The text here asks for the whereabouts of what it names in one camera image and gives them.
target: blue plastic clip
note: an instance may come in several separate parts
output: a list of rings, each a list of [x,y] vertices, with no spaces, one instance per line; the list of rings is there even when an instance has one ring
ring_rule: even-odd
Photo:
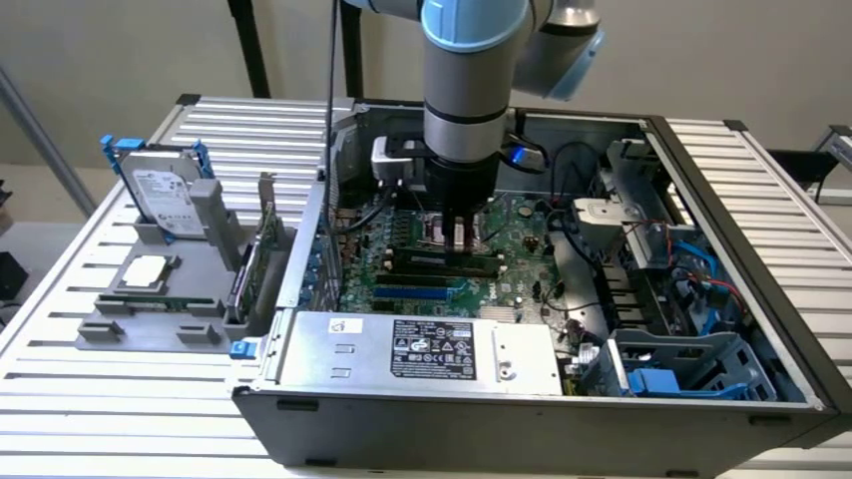
[[[197,140],[192,145],[192,150],[198,155],[198,165],[201,165],[201,176],[202,178],[214,178],[213,175],[213,166],[210,165],[210,153],[208,151],[208,147],[201,143],[201,140]]]
[[[116,158],[116,152],[112,149],[112,135],[104,135],[101,137],[101,153],[106,157],[109,167],[116,175],[121,175],[121,167],[118,167],[118,159]]]
[[[738,382],[720,391],[681,390],[670,369],[640,368],[626,373],[629,390],[637,396],[682,397],[689,399],[746,399],[748,384]]]
[[[145,147],[145,140],[141,138],[122,138],[113,145],[116,150],[134,152]]]
[[[234,341],[230,344],[228,355],[232,359],[254,359],[257,357],[257,343],[249,341]]]

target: cables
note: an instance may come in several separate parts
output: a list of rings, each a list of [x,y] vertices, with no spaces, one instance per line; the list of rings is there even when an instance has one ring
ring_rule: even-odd
[[[510,205],[505,204],[505,200],[502,200],[502,204],[505,206],[505,220],[502,221],[502,224],[496,227],[496,230],[493,230],[482,239],[481,242],[489,242],[493,237],[496,237],[496,235],[502,231],[502,229],[505,228],[505,225],[508,225],[508,222],[510,221]]]
[[[352,225],[341,230],[334,229],[332,222],[332,129],[334,121],[334,58],[337,56],[337,17],[338,17],[338,1],[332,0],[332,21],[329,25],[329,73],[328,73],[328,96],[326,96],[326,110],[325,110],[325,158],[324,158],[324,174],[325,174],[325,191],[322,194],[322,222],[328,230],[330,237],[337,235],[345,235],[360,230],[382,212],[382,209],[390,203],[396,188],[388,188],[380,203],[376,207],[364,215],[364,217]]]
[[[549,228],[549,222],[552,221],[553,216],[556,214],[562,214],[564,215],[564,213],[565,213],[564,210],[552,210],[546,214],[545,225],[546,225],[548,228]],[[570,244],[570,247],[573,248],[573,250],[576,251],[578,256],[582,258],[582,260],[588,263],[590,268],[593,270],[598,270],[600,266],[597,265],[597,262],[588,256],[588,254],[585,254],[585,251],[582,250],[580,245],[576,243],[576,239],[573,239],[573,235],[570,234],[570,231],[568,230],[568,226],[565,225],[564,220],[560,221],[560,225],[561,225],[561,232],[564,233],[564,237],[568,240],[568,243]]]
[[[385,190],[382,198],[378,201],[378,204],[373,207],[373,209],[354,223],[340,230],[334,230],[334,235],[346,235],[365,227],[373,220],[373,218],[378,215],[378,213],[381,213],[385,207],[390,204],[390,200],[394,197],[394,190],[394,188],[388,188]]]
[[[553,153],[553,161],[552,161],[552,164],[549,166],[549,200],[552,202],[560,201],[561,197],[564,195],[564,187],[566,186],[566,176],[564,177],[564,180],[561,182],[561,189],[558,191],[558,198],[556,198],[556,166],[557,166],[558,157],[561,156],[561,154],[570,147],[584,147],[586,150],[589,150],[592,152],[592,154],[594,155],[596,158],[600,155],[600,153],[597,152],[597,149],[589,143],[586,143],[584,141],[580,141],[580,140],[568,142],[568,143],[565,143],[564,145],[561,145],[556,149],[556,153]],[[580,177],[580,171],[578,171],[578,167],[576,166],[576,163],[573,161],[570,161],[568,164],[573,168],[573,172],[574,172],[576,176]]]

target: black cable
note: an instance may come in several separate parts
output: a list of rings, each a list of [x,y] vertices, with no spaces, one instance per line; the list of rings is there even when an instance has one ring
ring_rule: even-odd
[[[354,223],[352,223],[350,225],[348,225],[345,228],[340,230],[334,230],[334,235],[346,235],[352,232],[356,232],[362,227],[365,227],[368,223],[373,220],[373,218],[378,215],[378,213],[381,213],[385,207],[390,204],[390,200],[393,197],[394,197],[394,189],[388,188],[385,190],[385,194],[382,195],[382,198],[380,199],[376,207]]]
[[[505,200],[502,200],[502,203],[505,205],[505,221],[502,222],[502,224],[496,227],[496,230],[493,230],[482,239],[481,242],[489,242],[493,237],[496,237],[496,235],[505,229],[505,225],[508,225],[508,222],[510,221],[510,203],[506,205],[505,204]]]
[[[570,247],[573,248],[573,250],[576,251],[578,256],[582,258],[582,260],[588,263],[590,268],[597,270],[600,268],[600,266],[597,265],[597,262],[588,256],[588,254],[585,254],[585,251],[582,250],[580,245],[576,243],[576,239],[573,239],[573,235],[570,234],[570,231],[568,230],[568,226],[566,226],[564,220],[561,220],[560,223],[561,223],[561,232],[564,233],[564,237],[568,240],[568,243],[570,244]]]
[[[592,306],[602,306],[602,304],[600,304],[600,301],[588,302],[582,306],[569,307],[569,308],[556,307],[556,306],[553,306],[549,303],[549,301],[548,301],[546,305],[549,306],[549,308],[552,310],[558,311],[558,312],[573,312],[573,311],[580,311],[581,309],[586,309],[588,307],[592,307]]]
[[[574,146],[585,147],[592,152],[592,154],[594,155],[596,158],[600,156],[600,153],[597,152],[594,147],[589,143],[586,143],[586,142],[584,142],[581,140],[574,140],[572,142],[568,142],[568,143],[565,143],[564,145],[561,145],[556,149],[556,152],[553,153],[553,161],[552,161],[552,164],[549,166],[549,197],[550,197],[550,200],[554,200],[554,197],[556,197],[556,166],[557,166],[557,160],[558,160],[558,157],[561,156],[561,154],[566,151],[566,149],[570,148],[570,147],[574,147]],[[578,168],[577,168],[576,165],[573,165],[573,169],[574,169],[574,172],[577,173],[577,176],[578,176]],[[562,185],[561,185],[561,189],[562,190],[564,190],[565,183],[566,183],[566,177],[565,177],[565,182],[562,182]],[[561,196],[562,196],[562,192],[558,193],[558,199],[560,200],[561,200]]]
[[[813,197],[813,203],[820,204],[820,196],[822,195],[822,187],[825,186],[825,179],[828,175],[822,177],[822,181],[820,182],[820,186],[816,188],[816,196]]]

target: slotted metal table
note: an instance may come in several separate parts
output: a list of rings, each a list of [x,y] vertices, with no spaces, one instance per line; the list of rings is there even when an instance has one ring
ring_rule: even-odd
[[[204,141],[225,203],[244,224],[260,216],[260,172],[274,173],[280,214],[296,225],[322,152],[324,110],[321,103],[202,97],[194,105],[176,106],[150,140]],[[669,122],[852,379],[852,306],[842,300],[852,290],[849,240],[796,193],[746,133],[729,131],[721,122]],[[74,349],[80,319],[136,240],[134,216],[118,185],[0,335],[0,475],[374,477],[370,471],[285,469],[266,458],[222,383],[226,376],[252,376],[253,366],[234,366],[216,354]],[[849,478],[852,433],[812,450],[772,450],[721,477]]]

